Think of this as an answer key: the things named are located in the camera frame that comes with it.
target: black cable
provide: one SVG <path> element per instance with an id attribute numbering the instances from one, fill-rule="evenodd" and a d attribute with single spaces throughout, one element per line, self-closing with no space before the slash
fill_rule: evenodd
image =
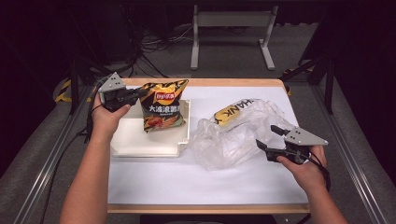
<path id="1" fill-rule="evenodd" d="M 87 116 L 87 136 L 85 138 L 84 143 L 87 143 L 90 141 L 91 138 L 91 134 L 92 134 L 92 130 L 93 130 L 93 120 L 92 120 L 92 107 L 93 107 L 93 103 L 95 101 L 95 96 L 99 91 L 99 88 L 102 87 L 102 85 L 107 81 L 107 79 L 110 77 L 111 75 L 107 76 L 107 77 L 103 77 L 102 79 L 100 79 L 95 86 L 95 89 L 91 95 L 91 102 L 90 105 L 88 107 L 88 116 Z"/>
<path id="2" fill-rule="evenodd" d="M 125 72 L 126 70 L 128 70 L 130 67 L 132 67 L 134 65 L 135 59 L 131 60 L 130 62 L 128 62 L 125 66 L 117 68 L 117 69 L 113 69 L 110 70 L 111 73 L 122 73 Z"/>
<path id="3" fill-rule="evenodd" d="M 47 198 L 46 198 L 46 202 L 45 202 L 45 204 L 44 204 L 43 212 L 42 212 L 42 214 L 41 214 L 40 223 L 44 223 L 44 218 L 45 218 L 45 216 L 46 216 L 47 207 L 48 207 L 49 201 L 50 201 L 50 194 L 51 194 L 51 192 L 52 192 L 53 182 L 54 182 L 54 180 L 55 180 L 55 176 L 56 176 L 56 173 L 57 173 L 57 171 L 58 171 L 59 164 L 61 163 L 62 157 L 64 156 L 64 153 L 66 152 L 66 150 L 67 150 L 67 149 L 72 145 L 72 143 L 76 140 L 76 138 L 79 137 L 80 135 L 82 135 L 82 133 L 85 132 L 86 130 L 87 130 L 87 127 L 85 127 L 84 129 L 82 129 L 81 131 L 79 131 L 78 133 L 76 133 L 76 135 L 72 138 L 72 140 L 69 141 L 69 143 L 66 145 L 66 147 L 65 147 L 64 150 L 62 151 L 61 156 L 59 157 L 59 159 L 56 161 L 55 168 L 54 168 L 53 174 L 52 174 L 52 176 L 51 176 L 51 180 L 50 180 L 50 182 L 49 182 L 49 192 L 48 192 L 48 194 L 47 194 Z"/>
<path id="4" fill-rule="evenodd" d="M 152 75 L 148 74 L 147 72 L 145 72 L 145 70 L 143 70 L 143 69 L 139 66 L 139 64 L 136 64 L 136 66 L 137 66 L 144 74 L 148 75 L 149 77 L 155 77 L 155 76 L 152 76 Z"/>
<path id="5" fill-rule="evenodd" d="M 67 8 L 67 13 L 69 14 L 70 18 L 72 19 L 72 22 L 75 24 L 76 28 L 78 29 L 80 36 L 83 38 L 85 44 L 87 45 L 87 47 L 90 50 L 91 54 L 93 55 L 94 59 L 96 61 L 99 61 L 98 56 L 96 55 L 95 51 L 93 50 L 93 48 L 91 46 L 91 41 L 89 41 L 87 39 L 87 37 L 84 35 L 84 33 L 82 32 L 81 27 L 78 25 L 78 22 L 76 21 L 76 18 L 73 15 L 73 13 L 70 11 L 69 7 Z"/>
<path id="6" fill-rule="evenodd" d="M 129 74 L 129 76 L 128 77 L 132 77 L 132 74 L 134 73 L 134 67 L 132 66 L 131 67 L 131 73 Z"/>
<path id="7" fill-rule="evenodd" d="M 292 155 L 297 155 L 297 152 L 294 150 L 289 150 L 288 151 L 289 154 Z M 311 161 L 312 163 L 314 163 L 319 170 L 321 171 L 324 181 L 326 183 L 326 190 L 330 191 L 330 187 L 331 187 L 331 181 L 330 181 L 330 173 L 329 171 L 326 169 L 326 167 L 324 167 L 320 161 L 320 159 L 317 157 L 317 155 L 315 155 L 314 153 L 311 152 L 311 155 L 315 157 L 315 159 L 317 159 L 318 161 L 314 161 L 312 158 L 305 156 L 304 154 L 300 154 L 300 156 L 304 157 L 305 159 Z M 299 222 L 297 222 L 297 224 L 303 224 L 305 223 L 309 218 L 311 218 L 311 214 L 308 213 L 305 217 L 303 217 L 303 219 L 301 219 Z"/>
<path id="8" fill-rule="evenodd" d="M 143 63 L 145 63 L 149 68 L 151 68 L 152 70 L 154 70 L 155 68 L 153 66 L 151 66 L 151 64 L 149 64 L 148 62 L 146 62 L 145 60 L 139 58 L 140 61 L 142 61 Z"/>
<path id="9" fill-rule="evenodd" d="M 163 40 L 162 38 L 155 38 L 151 39 L 150 37 L 152 34 L 147 34 L 144 35 L 141 43 L 140 43 L 140 48 L 145 52 L 145 53 L 152 53 L 155 51 L 164 51 L 171 47 L 172 45 L 176 43 L 180 43 L 181 41 L 184 41 L 185 39 L 188 39 L 187 37 L 183 37 L 184 35 L 188 35 L 192 30 L 192 27 L 189 29 L 182 31 L 180 35 L 177 35 L 175 32 L 173 32 L 172 37 L 168 38 L 168 40 Z M 156 47 L 154 48 L 149 48 L 147 47 L 148 44 L 156 44 Z"/>
<path id="10" fill-rule="evenodd" d="M 93 110 L 92 110 L 92 112 L 91 113 L 93 113 L 93 111 L 95 110 L 95 109 L 97 109 L 97 108 L 99 108 L 99 107 L 101 107 L 102 105 L 97 105 Z"/>
<path id="11" fill-rule="evenodd" d="M 142 56 L 154 67 L 154 70 L 157 71 L 162 77 L 169 77 L 169 76 L 164 75 L 160 70 L 158 70 L 158 68 L 148 59 L 148 57 L 146 57 L 145 54 L 142 54 Z"/>

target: human arm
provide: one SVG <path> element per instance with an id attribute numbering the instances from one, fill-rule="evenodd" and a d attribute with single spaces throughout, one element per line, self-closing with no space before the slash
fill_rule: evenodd
<path id="1" fill-rule="evenodd" d="M 311 147 L 311 152 L 318 157 L 325 167 L 327 161 L 323 147 Z M 332 199 L 332 196 L 326 189 L 326 182 L 323 174 L 314 163 L 309 161 L 302 165 L 298 165 L 281 156 L 277 157 L 277 160 L 293 173 L 297 183 L 305 191 L 314 223 L 347 223 L 343 214 Z"/>
<path id="2" fill-rule="evenodd" d="M 91 140 L 64 199 L 61 223 L 106 223 L 110 141 L 130 106 L 110 113 L 96 95 L 93 107 Z"/>

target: wrist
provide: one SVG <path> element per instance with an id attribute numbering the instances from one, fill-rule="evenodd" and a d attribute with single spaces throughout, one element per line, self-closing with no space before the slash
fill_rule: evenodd
<path id="1" fill-rule="evenodd" d="M 112 138 L 113 133 L 107 133 L 101 129 L 93 129 L 91 141 L 100 142 L 102 144 L 110 144 Z"/>
<path id="2" fill-rule="evenodd" d="M 329 191 L 327 191 L 326 187 L 321 186 L 321 185 L 315 186 L 314 188 L 305 189 L 304 191 L 308 198 L 322 196 L 324 194 L 329 193 Z"/>

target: metal frame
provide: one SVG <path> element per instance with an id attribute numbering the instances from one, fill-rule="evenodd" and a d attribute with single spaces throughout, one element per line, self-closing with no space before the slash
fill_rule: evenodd
<path id="1" fill-rule="evenodd" d="M 275 70 L 275 65 L 268 49 L 268 42 L 274 27 L 278 6 L 272 11 L 198 11 L 198 6 L 194 6 L 193 15 L 193 44 L 191 53 L 191 70 L 198 69 L 199 55 L 199 27 L 214 26 L 257 26 L 266 27 L 264 39 L 259 39 L 262 55 L 267 64 L 268 70 Z"/>
<path id="2" fill-rule="evenodd" d="M 84 100 L 86 100 L 87 97 L 90 96 L 90 94 L 91 88 L 88 86 L 85 87 L 83 93 L 81 94 L 81 98 L 79 99 L 80 102 L 84 102 Z M 73 125 L 75 124 L 79 113 L 81 113 L 83 106 L 84 104 L 79 104 L 76 109 L 76 113 L 74 115 L 69 115 L 69 117 L 67 118 L 64 127 L 62 128 L 62 131 L 58 136 L 55 145 L 52 148 L 52 151 L 50 152 L 46 162 L 44 163 L 43 168 L 38 173 L 37 179 L 35 180 L 35 183 L 33 184 L 28 196 L 26 197 L 23 206 L 21 207 L 20 212 L 15 217 L 15 224 L 29 222 L 29 218 L 34 211 L 35 206 L 37 205 L 41 197 L 41 194 L 43 193 L 51 176 L 53 175 L 57 160 L 60 159 L 62 151 L 65 147 L 65 141 L 67 140 L 67 137 L 69 136 L 69 133 L 73 128 Z"/>
<path id="3" fill-rule="evenodd" d="M 311 90 L 316 97 L 318 104 L 320 105 L 320 109 L 323 112 L 324 117 L 329 123 L 329 126 L 332 129 L 332 133 L 334 134 L 337 144 L 340 148 L 340 155 L 344 160 L 346 168 L 349 171 L 349 174 L 355 184 L 355 187 L 361 196 L 361 200 L 366 207 L 366 210 L 373 221 L 373 223 L 378 224 L 388 224 L 387 218 L 381 211 L 379 204 L 376 202 L 375 196 L 371 190 L 371 187 L 367 181 L 367 178 L 361 169 L 361 167 L 356 162 L 349 145 L 347 144 L 347 140 L 342 134 L 342 131 L 337 123 L 337 120 L 333 115 L 328 113 L 328 108 L 325 104 L 323 104 L 323 93 L 319 86 L 311 86 Z"/>

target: human hand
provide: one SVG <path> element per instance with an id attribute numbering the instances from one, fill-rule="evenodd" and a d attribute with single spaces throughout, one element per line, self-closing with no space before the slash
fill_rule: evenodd
<path id="1" fill-rule="evenodd" d="M 119 110 L 112 113 L 102 106 L 99 99 L 99 94 L 96 94 L 92 108 L 92 137 L 101 136 L 111 140 L 114 132 L 119 127 L 120 119 L 129 111 L 131 106 L 122 106 Z"/>
<path id="2" fill-rule="evenodd" d="M 311 147 L 311 153 L 315 154 L 320 160 L 321 164 L 326 167 L 327 161 L 324 155 L 323 146 Z M 318 161 L 318 159 L 315 157 L 311 158 L 315 161 Z M 290 161 L 286 157 L 278 156 L 276 159 L 280 163 L 282 163 L 289 171 L 291 171 L 297 183 L 305 191 L 305 193 L 311 192 L 311 190 L 316 190 L 319 188 L 326 188 L 326 182 L 322 172 L 311 161 L 298 165 Z"/>

